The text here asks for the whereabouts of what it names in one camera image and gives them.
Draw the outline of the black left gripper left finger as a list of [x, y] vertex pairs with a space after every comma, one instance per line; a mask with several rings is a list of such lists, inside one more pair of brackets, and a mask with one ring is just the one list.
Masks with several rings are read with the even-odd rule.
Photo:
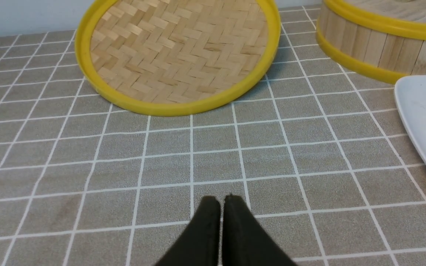
[[193, 218], [156, 266], [216, 266], [219, 258], [220, 203], [204, 196]]

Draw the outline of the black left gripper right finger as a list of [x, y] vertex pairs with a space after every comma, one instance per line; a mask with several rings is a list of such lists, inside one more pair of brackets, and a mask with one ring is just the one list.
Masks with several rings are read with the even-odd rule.
[[224, 266], [296, 266], [239, 195], [224, 199], [222, 254]]

